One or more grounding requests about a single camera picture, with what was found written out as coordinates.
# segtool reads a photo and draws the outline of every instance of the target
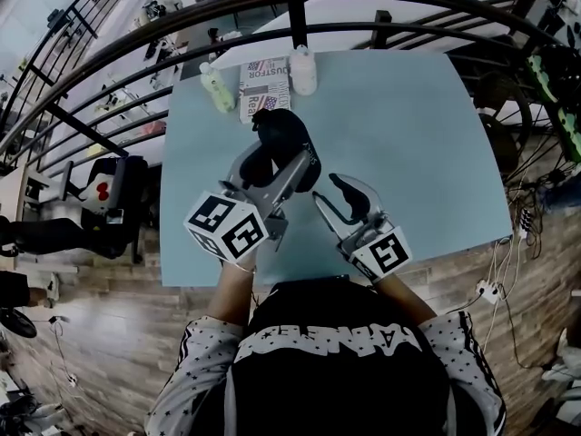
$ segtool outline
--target white bottle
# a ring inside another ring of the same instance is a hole
[[[220,71],[212,68],[209,63],[200,64],[200,81],[204,89],[212,96],[216,108],[222,113],[231,112],[236,106],[236,101],[226,87]]]
[[[317,90],[315,54],[304,45],[290,52],[292,88],[299,95],[311,95]]]

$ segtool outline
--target light blue table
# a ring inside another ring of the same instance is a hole
[[[414,260],[511,234],[507,201],[486,134],[464,85],[442,54],[357,50],[317,54],[319,89],[292,96],[323,165],[315,189],[345,213],[328,178],[349,174],[374,187]],[[223,72],[237,91],[239,68]],[[258,140],[238,112],[222,114],[193,77],[170,102],[162,171],[162,282],[208,286],[220,265],[182,222],[203,190],[218,191],[234,157]],[[359,273],[336,252],[337,240],[310,194],[285,203],[290,222],[281,248],[259,250],[257,282]]]

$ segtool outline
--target patterned sleeve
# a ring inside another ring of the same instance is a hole
[[[507,410],[497,382],[472,334],[472,320],[466,312],[439,316],[419,328],[442,361],[450,379],[478,406],[487,436],[496,436],[505,426]]]
[[[188,324],[178,366],[147,414],[148,435],[190,434],[206,394],[226,378],[241,337],[242,327],[209,316]]]

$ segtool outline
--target wooden floor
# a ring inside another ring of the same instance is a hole
[[[555,159],[556,155],[549,154],[546,165]],[[546,215],[540,257],[531,260],[532,249],[521,247],[519,282],[509,302],[518,352],[526,365],[553,357],[559,333],[578,311],[569,293],[581,287],[580,221],[579,211]],[[86,253],[65,255],[81,271],[63,278],[62,300],[52,311],[26,309],[35,320],[54,314],[67,318],[60,343],[68,372],[78,377],[78,387],[67,384],[48,323],[37,324],[39,334],[34,340],[7,334],[15,351],[12,374],[24,379],[45,401],[61,400],[60,392],[74,422],[82,424],[87,434],[124,435],[141,428],[145,413],[175,366],[185,324],[203,313],[212,295],[210,288],[163,288],[158,235],[143,232],[143,239],[143,266],[131,266],[126,257],[106,261]],[[508,288],[517,265],[516,248],[507,272]],[[507,250],[508,244],[499,247],[499,263]],[[492,244],[416,263],[406,267],[401,277],[435,309],[445,312],[474,296],[478,280],[488,276],[491,255]],[[264,295],[268,288],[257,291]],[[493,306],[480,299],[469,311],[483,344]],[[527,426],[537,410],[565,386],[541,381],[540,370],[517,366],[504,304],[498,308],[486,356],[507,402],[507,434],[529,434]]]

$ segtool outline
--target metal railing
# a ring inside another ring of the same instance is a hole
[[[18,159],[22,157],[26,151],[28,151],[29,157],[26,161],[26,165],[31,166],[36,164],[41,172],[48,172],[49,176],[55,176],[61,172],[61,169],[57,167],[58,164],[62,164],[64,160],[71,158],[75,154],[78,154],[85,149],[88,149],[94,144],[101,145],[104,150],[102,150],[100,153],[92,154],[77,160],[74,163],[74,166],[85,164],[110,153],[125,156],[128,154],[125,150],[127,147],[138,144],[140,142],[151,140],[155,137],[159,137],[160,135],[164,134],[164,131],[156,131],[155,133],[144,134],[123,144],[116,144],[112,141],[112,139],[119,134],[131,131],[132,129],[147,124],[151,121],[162,119],[167,116],[168,111],[166,110],[151,114],[146,118],[140,119],[130,124],[126,124],[125,126],[118,128],[108,134],[100,134],[95,131],[96,125],[109,120],[118,114],[127,112],[132,108],[144,105],[147,102],[151,102],[152,99],[165,97],[172,92],[172,87],[167,87],[160,91],[138,98],[129,104],[125,104],[124,106],[117,108],[110,113],[104,114],[94,119],[88,124],[82,123],[78,118],[75,117],[75,115],[79,114],[82,112],[82,110],[106,97],[107,95],[123,89],[128,84],[143,79],[145,76],[160,72],[168,67],[176,66],[178,64],[182,64],[194,58],[208,55],[213,52],[218,53],[236,46],[272,40],[280,37],[291,37],[293,44],[296,46],[298,44],[306,43],[307,34],[338,31],[388,31],[391,36],[401,35],[402,33],[410,33],[410,35],[405,35],[403,37],[403,39],[405,39],[403,40],[404,43],[415,40],[416,38],[424,35],[428,36],[428,38],[414,42],[414,47],[428,43],[429,41],[434,40],[434,37],[452,37],[478,43],[481,46],[486,47],[487,50],[489,50],[491,53],[501,53],[508,57],[508,59],[514,60],[523,60],[525,55],[528,55],[530,51],[537,45],[557,43],[555,38],[544,33],[534,25],[530,24],[527,20],[523,19],[521,16],[524,15],[518,15],[516,10],[514,13],[509,13],[505,7],[497,8],[491,4],[516,2],[515,8],[520,8],[522,11],[522,8],[530,8],[534,0],[496,0],[494,2],[479,2],[478,0],[400,0],[416,2],[425,5],[437,5],[442,8],[447,8],[447,11],[438,15],[430,16],[428,18],[423,18],[413,23],[386,23],[376,21],[328,23],[318,25],[306,25],[304,13],[305,1],[307,0],[207,0],[197,5],[192,5],[183,8],[182,10],[170,13],[156,21],[153,21],[152,23],[149,23],[148,25],[132,31],[128,35],[106,46],[100,52],[94,54],[92,57],[87,59],[82,66],[78,67],[70,74],[64,76],[55,85],[53,85],[51,89],[38,102],[34,104],[31,110],[26,113],[20,122],[15,127],[13,127],[5,139],[0,143],[0,154],[5,154],[10,144],[18,137],[18,135],[26,128],[28,128],[30,124],[32,124],[39,116],[47,112],[50,115],[55,116],[57,121],[46,126],[42,132],[37,134],[34,139],[32,139],[28,144],[24,145],[17,153],[9,156],[6,159],[6,164],[8,166],[16,166],[17,164],[21,164],[22,162],[18,162]],[[101,92],[94,94],[86,100],[82,101],[75,108],[68,112],[66,112],[58,105],[59,100],[67,93],[69,93],[71,89],[79,85],[83,80],[87,79],[89,76],[95,73],[98,73],[110,63],[125,55],[128,55],[130,52],[143,45],[149,44],[155,40],[159,40],[166,35],[175,33],[192,25],[197,25],[220,16],[231,15],[233,13],[252,8],[282,3],[289,4],[290,27],[288,28],[244,35],[236,39],[220,42],[218,44],[192,49],[186,53],[166,58],[153,66],[146,67],[136,73],[126,76],[124,79],[121,79],[114,84],[105,87]],[[441,24],[429,24],[451,16],[454,17],[454,19],[451,20],[454,22],[450,23],[450,20],[448,20],[447,22]],[[467,32],[469,29],[476,27],[474,24],[451,27],[453,25],[457,25],[458,23],[464,23],[472,19],[477,19],[479,25],[490,23],[504,25],[510,28],[511,32],[518,31],[524,35],[527,35],[529,37],[529,42],[525,48],[518,48],[510,43],[496,40],[495,38],[488,38],[482,35],[476,35]],[[395,45],[390,42],[389,47],[395,47],[401,44],[402,38],[399,38],[398,43],[397,41],[398,39],[393,41]],[[34,145],[40,141],[45,141],[46,137],[49,136],[55,127],[61,124],[67,124],[73,129],[73,131],[60,141],[52,144],[50,147],[42,147],[42,150],[36,153],[35,156],[32,156],[31,154],[33,153],[32,151]],[[63,144],[66,144],[68,141],[75,138],[79,134],[86,136],[89,140],[85,144],[77,146],[74,149],[63,153],[62,155],[53,158],[50,162],[44,162],[49,152],[54,151]]]
[[[0,117],[0,132],[9,128],[10,122],[17,123],[27,113],[26,107],[30,100],[38,102],[46,87],[52,87],[63,75],[79,65],[90,43],[98,38],[99,28],[119,1],[74,0],[67,9],[60,11],[51,21],[50,29],[30,59],[26,60],[25,68]],[[44,117],[42,113],[33,126],[34,137],[45,121]],[[53,120],[50,115],[47,122]],[[22,151],[24,140],[25,135],[20,134],[16,142],[12,143],[17,153]],[[32,149],[27,150],[30,158]]]

